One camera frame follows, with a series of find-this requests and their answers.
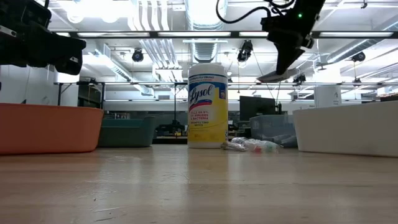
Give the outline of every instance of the crumpled plastic bag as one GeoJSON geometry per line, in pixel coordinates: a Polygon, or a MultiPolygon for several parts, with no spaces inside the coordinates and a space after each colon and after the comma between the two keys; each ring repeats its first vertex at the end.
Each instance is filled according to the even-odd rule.
{"type": "Polygon", "coordinates": [[[232,151],[238,151],[238,152],[246,152],[248,149],[245,148],[243,145],[238,144],[238,143],[233,143],[233,142],[224,142],[221,145],[221,148],[224,150],[232,150],[232,151]]]}
{"type": "Polygon", "coordinates": [[[223,149],[239,152],[278,152],[279,149],[283,148],[282,146],[270,141],[247,138],[233,138],[231,142],[226,142],[223,145],[223,149]]]}
{"type": "Polygon", "coordinates": [[[243,146],[251,152],[278,152],[282,148],[276,143],[257,139],[248,139],[244,141],[243,146]]]}
{"type": "Polygon", "coordinates": [[[231,140],[231,142],[232,142],[232,143],[243,144],[246,140],[248,140],[248,139],[245,138],[245,137],[236,137],[236,138],[233,138],[233,139],[231,140]]]}

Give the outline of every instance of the ceiling duct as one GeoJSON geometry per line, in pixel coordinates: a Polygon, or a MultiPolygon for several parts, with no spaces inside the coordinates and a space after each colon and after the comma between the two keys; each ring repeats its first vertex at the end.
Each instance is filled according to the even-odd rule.
{"type": "MultiPolygon", "coordinates": [[[[88,41],[89,48],[86,50],[89,51],[90,49],[96,46],[99,47],[95,41],[88,41]]],[[[127,82],[138,81],[122,65],[111,59],[111,49],[106,44],[104,44],[102,48],[99,47],[99,49],[101,50],[95,49],[94,53],[88,52],[88,54],[100,58],[105,66],[107,66],[116,75],[119,75],[120,77],[124,78],[127,82]]],[[[134,87],[141,92],[141,95],[144,96],[155,95],[153,88],[148,88],[144,85],[134,85],[134,87]]]]}
{"type": "MultiPolygon", "coordinates": [[[[219,10],[225,16],[228,0],[221,0],[219,10]]],[[[185,0],[185,15],[190,30],[222,30],[224,24],[218,19],[215,10],[216,0],[185,0]]],[[[211,62],[217,54],[218,44],[193,43],[192,54],[200,63],[211,62]]]]}
{"type": "MultiPolygon", "coordinates": [[[[377,26],[375,31],[398,31],[398,16],[394,16],[383,24],[377,26]]],[[[330,54],[326,60],[328,63],[337,63],[347,58],[350,58],[365,49],[372,47],[384,39],[366,39],[366,40],[355,40],[348,45],[340,48],[336,52],[330,54]]]]}

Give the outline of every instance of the orange bin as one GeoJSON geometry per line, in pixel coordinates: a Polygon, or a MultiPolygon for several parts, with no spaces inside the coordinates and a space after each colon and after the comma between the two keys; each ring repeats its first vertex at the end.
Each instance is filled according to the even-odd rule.
{"type": "Polygon", "coordinates": [[[103,111],[0,103],[0,154],[91,152],[103,111]]]}

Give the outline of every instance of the lysol disinfecting wipes container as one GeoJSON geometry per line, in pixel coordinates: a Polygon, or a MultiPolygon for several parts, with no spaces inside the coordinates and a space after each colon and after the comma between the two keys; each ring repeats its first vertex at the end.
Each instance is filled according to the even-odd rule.
{"type": "Polygon", "coordinates": [[[228,140],[228,78],[223,66],[194,65],[188,72],[188,147],[220,148],[228,140]]]}

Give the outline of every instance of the pipe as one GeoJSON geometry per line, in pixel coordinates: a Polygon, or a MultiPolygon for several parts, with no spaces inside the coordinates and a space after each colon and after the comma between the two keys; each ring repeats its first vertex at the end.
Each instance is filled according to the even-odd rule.
{"type": "MultiPolygon", "coordinates": [[[[141,1],[142,4],[142,26],[144,27],[145,30],[151,30],[150,26],[149,26],[149,22],[148,22],[148,1],[147,0],[142,0],[141,1]]],[[[152,52],[154,53],[154,58],[156,59],[156,61],[162,64],[162,68],[167,68],[167,62],[163,57],[163,53],[162,51],[159,49],[159,45],[156,42],[156,40],[152,39],[152,40],[148,40],[147,41],[147,45],[149,47],[150,50],[152,50],[152,52]]]]}
{"type": "Polygon", "coordinates": [[[166,53],[167,59],[169,60],[169,64],[170,64],[169,67],[175,68],[175,65],[174,65],[174,62],[173,62],[173,58],[172,58],[172,56],[171,56],[171,54],[169,52],[169,48],[167,47],[166,41],[164,39],[162,39],[162,40],[160,40],[160,44],[162,45],[162,47],[163,47],[163,49],[164,49],[164,51],[166,53]]]}
{"type": "Polygon", "coordinates": [[[139,43],[143,46],[143,48],[146,50],[146,52],[148,53],[148,56],[150,57],[150,59],[158,66],[158,68],[160,68],[162,65],[160,63],[157,63],[153,53],[150,51],[149,47],[147,46],[147,44],[145,43],[145,41],[140,40],[139,43]]]}
{"type": "MultiPolygon", "coordinates": [[[[157,20],[157,0],[150,0],[151,8],[152,8],[152,16],[150,18],[150,23],[154,27],[155,30],[160,30],[159,22],[157,20]]],[[[160,61],[163,63],[165,68],[169,67],[167,65],[167,61],[164,58],[162,49],[159,47],[159,40],[152,40],[152,46],[155,48],[157,53],[159,54],[160,61]]]]}
{"type": "MultiPolygon", "coordinates": [[[[398,31],[398,15],[379,25],[374,30],[398,31]]],[[[340,48],[336,52],[330,54],[326,60],[328,63],[340,62],[382,42],[383,40],[384,39],[366,39],[353,41],[350,44],[340,48]]]]}
{"type": "Polygon", "coordinates": [[[357,78],[362,78],[362,80],[365,80],[365,79],[371,78],[371,77],[376,76],[376,75],[382,75],[382,74],[387,73],[387,72],[392,72],[394,70],[397,70],[397,68],[398,68],[398,62],[397,63],[393,63],[392,65],[388,65],[386,67],[383,67],[383,68],[381,68],[381,69],[379,69],[377,71],[374,71],[374,72],[369,72],[369,73],[365,73],[365,74],[362,74],[362,75],[358,75],[357,78]]]}
{"type": "MultiPolygon", "coordinates": [[[[222,16],[226,14],[228,1],[220,1],[219,11],[222,16]]],[[[224,24],[217,18],[216,13],[207,11],[208,8],[216,7],[215,0],[185,0],[185,15],[190,30],[222,30],[224,24]]],[[[218,44],[191,44],[193,57],[198,62],[211,62],[218,51],[218,44]]]]}
{"type": "MultiPolygon", "coordinates": [[[[170,30],[169,23],[167,22],[167,12],[168,12],[167,0],[162,0],[162,5],[161,6],[162,6],[162,27],[163,27],[163,30],[170,30]]],[[[172,61],[173,65],[174,65],[174,68],[179,68],[180,65],[178,64],[177,55],[175,54],[175,51],[174,51],[173,40],[172,39],[165,40],[165,46],[166,46],[165,49],[167,49],[167,51],[169,51],[170,58],[171,58],[171,61],[172,61]]]]}
{"type": "MultiPolygon", "coordinates": [[[[131,0],[131,5],[132,5],[132,14],[131,17],[128,17],[127,19],[127,24],[130,27],[131,30],[138,30],[138,31],[143,31],[144,29],[141,26],[140,20],[138,19],[139,17],[139,4],[138,0],[131,0]]],[[[148,43],[145,42],[144,40],[140,40],[139,43],[142,45],[142,47],[145,49],[145,51],[148,53],[148,56],[150,59],[159,67],[162,67],[162,64],[157,60],[157,58],[154,56],[154,51],[153,49],[150,49],[148,47],[148,43]]]]}

